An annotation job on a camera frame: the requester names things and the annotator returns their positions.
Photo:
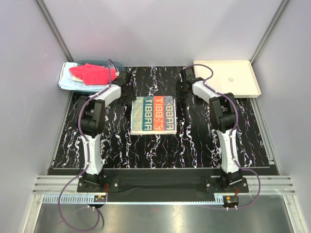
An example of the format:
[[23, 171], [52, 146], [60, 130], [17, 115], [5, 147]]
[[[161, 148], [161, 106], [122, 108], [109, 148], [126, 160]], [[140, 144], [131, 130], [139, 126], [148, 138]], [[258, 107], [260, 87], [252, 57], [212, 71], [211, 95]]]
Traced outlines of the colourful bear print towel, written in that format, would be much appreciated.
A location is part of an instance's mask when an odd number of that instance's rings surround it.
[[175, 98], [137, 97], [132, 103], [130, 133], [131, 135], [177, 133]]

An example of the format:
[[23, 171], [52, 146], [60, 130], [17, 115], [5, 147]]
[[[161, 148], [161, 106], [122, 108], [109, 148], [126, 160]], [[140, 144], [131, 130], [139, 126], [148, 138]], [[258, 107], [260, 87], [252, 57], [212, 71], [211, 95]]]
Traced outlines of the red towel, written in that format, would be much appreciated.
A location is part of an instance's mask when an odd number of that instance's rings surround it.
[[86, 85], [107, 85], [110, 80], [117, 79], [114, 68], [101, 67], [97, 65], [84, 64], [69, 68], [70, 73], [83, 81]]

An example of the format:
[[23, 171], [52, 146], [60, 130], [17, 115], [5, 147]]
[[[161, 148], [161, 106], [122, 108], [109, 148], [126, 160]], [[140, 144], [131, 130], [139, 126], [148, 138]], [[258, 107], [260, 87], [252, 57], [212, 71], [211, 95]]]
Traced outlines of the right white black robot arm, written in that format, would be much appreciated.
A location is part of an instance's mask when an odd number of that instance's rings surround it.
[[209, 105], [209, 121], [217, 133], [221, 148], [220, 186], [225, 192], [238, 188], [243, 176], [238, 160], [236, 128], [238, 112], [232, 93], [223, 94], [207, 84], [207, 79], [195, 77], [194, 68], [186, 67], [180, 71], [181, 80], [176, 83], [176, 97], [185, 100], [193, 94]]

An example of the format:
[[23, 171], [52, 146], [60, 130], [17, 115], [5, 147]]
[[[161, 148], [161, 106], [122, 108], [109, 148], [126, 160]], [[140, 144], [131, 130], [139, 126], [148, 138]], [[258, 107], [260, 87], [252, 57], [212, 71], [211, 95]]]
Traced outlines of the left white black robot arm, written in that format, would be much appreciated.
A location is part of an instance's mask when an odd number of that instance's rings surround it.
[[105, 111], [115, 100], [136, 100], [133, 85], [130, 84], [131, 78], [129, 72], [120, 71], [117, 78], [109, 81], [104, 90], [78, 99], [75, 123], [83, 142], [85, 158], [83, 171], [78, 175], [79, 188], [90, 188], [94, 192], [100, 192], [105, 187], [100, 149], [101, 134], [105, 127]]

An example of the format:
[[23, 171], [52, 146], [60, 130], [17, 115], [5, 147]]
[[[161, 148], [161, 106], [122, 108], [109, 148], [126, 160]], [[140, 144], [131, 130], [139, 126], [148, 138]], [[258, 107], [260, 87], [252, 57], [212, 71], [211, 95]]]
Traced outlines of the teal plastic basket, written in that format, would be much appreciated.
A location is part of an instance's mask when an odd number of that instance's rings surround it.
[[125, 71], [125, 68], [124, 68], [124, 66], [122, 64], [114, 63], [111, 60], [108, 60], [108, 61], [92, 61], [92, 60], [88, 61], [88, 60], [82, 60], [82, 61], [78, 62], [78, 64], [80, 64], [81, 66], [86, 64], [86, 63], [91, 64], [91, 65], [101, 66], [101, 67], [107, 67], [109, 69], [110, 68], [114, 68], [116, 70], [116, 75], [120, 71]]

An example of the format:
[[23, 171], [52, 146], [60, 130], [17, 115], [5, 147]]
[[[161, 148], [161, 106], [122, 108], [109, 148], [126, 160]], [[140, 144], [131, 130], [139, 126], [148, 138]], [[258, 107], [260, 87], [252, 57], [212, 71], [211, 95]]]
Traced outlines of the black marble pattern mat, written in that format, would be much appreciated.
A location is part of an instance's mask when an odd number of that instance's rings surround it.
[[[173, 96], [181, 67], [127, 67], [136, 96]], [[83, 143], [72, 120], [80, 93], [74, 93], [51, 168], [84, 165]], [[268, 167], [269, 159], [250, 99], [236, 99], [239, 113], [237, 151], [244, 167]], [[100, 148], [105, 168], [220, 167], [221, 149], [209, 120], [209, 105], [190, 95], [177, 102], [177, 134], [131, 135], [130, 105], [112, 102], [106, 108]]]

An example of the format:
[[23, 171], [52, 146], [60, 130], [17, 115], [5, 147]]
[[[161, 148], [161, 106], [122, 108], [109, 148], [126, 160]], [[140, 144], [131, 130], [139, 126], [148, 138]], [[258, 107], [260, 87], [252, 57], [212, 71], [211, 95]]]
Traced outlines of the cream plastic tray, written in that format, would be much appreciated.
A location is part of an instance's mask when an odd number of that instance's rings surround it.
[[231, 92], [237, 98], [257, 98], [261, 90], [248, 60], [195, 60], [194, 73], [221, 93]]

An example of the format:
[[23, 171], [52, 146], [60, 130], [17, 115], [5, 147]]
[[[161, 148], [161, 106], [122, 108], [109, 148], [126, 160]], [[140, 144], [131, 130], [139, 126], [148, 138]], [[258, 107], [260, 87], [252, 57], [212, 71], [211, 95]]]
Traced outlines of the light blue towel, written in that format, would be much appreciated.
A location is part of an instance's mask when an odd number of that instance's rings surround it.
[[78, 63], [74, 62], [65, 62], [62, 65], [62, 69], [59, 76], [58, 85], [61, 89], [78, 91], [78, 92], [87, 92], [87, 93], [96, 93], [102, 91], [106, 88], [106, 85], [86, 85], [83, 81], [78, 80], [70, 72], [70, 68], [81, 66]]

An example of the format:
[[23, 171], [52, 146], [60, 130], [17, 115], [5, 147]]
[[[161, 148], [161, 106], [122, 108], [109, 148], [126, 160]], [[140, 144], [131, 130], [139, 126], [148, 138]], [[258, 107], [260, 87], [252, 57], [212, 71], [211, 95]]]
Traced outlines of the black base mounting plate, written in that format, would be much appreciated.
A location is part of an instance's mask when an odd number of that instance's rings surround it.
[[78, 192], [109, 191], [117, 193], [126, 189], [190, 188], [207, 193], [248, 193], [244, 172], [225, 174], [220, 168], [105, 168], [99, 175], [82, 175]]

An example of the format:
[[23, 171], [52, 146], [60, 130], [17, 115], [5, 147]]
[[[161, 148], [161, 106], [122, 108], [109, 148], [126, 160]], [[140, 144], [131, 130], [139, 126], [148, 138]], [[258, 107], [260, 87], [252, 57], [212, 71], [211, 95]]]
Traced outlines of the left aluminium frame post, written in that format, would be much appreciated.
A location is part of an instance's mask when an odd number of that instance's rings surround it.
[[36, 5], [38, 6], [41, 14], [43, 15], [48, 27], [50, 28], [57, 44], [59, 45], [64, 57], [66, 58], [66, 60], [68, 62], [73, 62], [74, 58], [72, 56], [72, 54], [70, 53], [51, 13], [48, 10], [47, 5], [45, 4], [45, 2], [43, 0], [35, 0]]

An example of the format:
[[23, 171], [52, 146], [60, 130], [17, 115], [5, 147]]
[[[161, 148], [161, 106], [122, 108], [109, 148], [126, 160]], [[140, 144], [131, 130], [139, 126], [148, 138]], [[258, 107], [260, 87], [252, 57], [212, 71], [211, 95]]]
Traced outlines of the aluminium frame post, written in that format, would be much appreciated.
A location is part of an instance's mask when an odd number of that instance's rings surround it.
[[43, 0], [35, 0], [36, 5], [38, 6], [41, 14], [43, 15], [48, 27], [50, 28], [57, 44], [59, 45], [64, 57], [66, 58], [66, 60], [68, 62], [73, 62], [74, 58], [72, 56], [72, 54], [70, 53], [51, 13], [48, 10], [47, 5], [45, 4], [45, 2]]
[[267, 44], [271, 34], [273, 33], [274, 29], [276, 28], [278, 22], [280, 21], [281, 17], [285, 13], [288, 5], [291, 3], [291, 0], [282, 0], [275, 11], [272, 19], [270, 20], [270, 23], [268, 24], [263, 36], [261, 37], [251, 59], [250, 63], [251, 65], [254, 65], [256, 60], [259, 58], [260, 54], [262, 53], [265, 45]]

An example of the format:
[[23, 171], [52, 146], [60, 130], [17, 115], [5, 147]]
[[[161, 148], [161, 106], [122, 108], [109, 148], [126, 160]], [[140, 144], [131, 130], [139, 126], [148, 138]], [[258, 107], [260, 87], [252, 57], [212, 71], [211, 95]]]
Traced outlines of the aluminium rail with slots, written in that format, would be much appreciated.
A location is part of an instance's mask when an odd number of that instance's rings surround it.
[[227, 199], [258, 195], [294, 195], [289, 176], [246, 176], [248, 193], [207, 193], [190, 188], [146, 189], [133, 188], [121, 192], [78, 192], [78, 179], [73, 176], [38, 176], [33, 194], [43, 195], [45, 203], [60, 204], [167, 204], [217, 205]]

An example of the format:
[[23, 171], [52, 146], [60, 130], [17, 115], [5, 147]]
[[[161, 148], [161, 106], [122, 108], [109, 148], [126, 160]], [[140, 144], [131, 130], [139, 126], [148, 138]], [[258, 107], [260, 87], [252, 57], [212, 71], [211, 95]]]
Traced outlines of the right aluminium frame post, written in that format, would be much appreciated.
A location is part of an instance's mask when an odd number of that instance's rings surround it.
[[273, 33], [274, 29], [276, 28], [278, 22], [280, 21], [281, 17], [285, 13], [288, 5], [291, 3], [291, 0], [282, 0], [275, 11], [272, 19], [270, 20], [270, 23], [268, 24], [263, 36], [261, 37], [251, 59], [250, 63], [251, 65], [254, 65], [256, 60], [259, 58], [260, 54], [262, 53], [265, 45], [267, 44], [271, 34]]

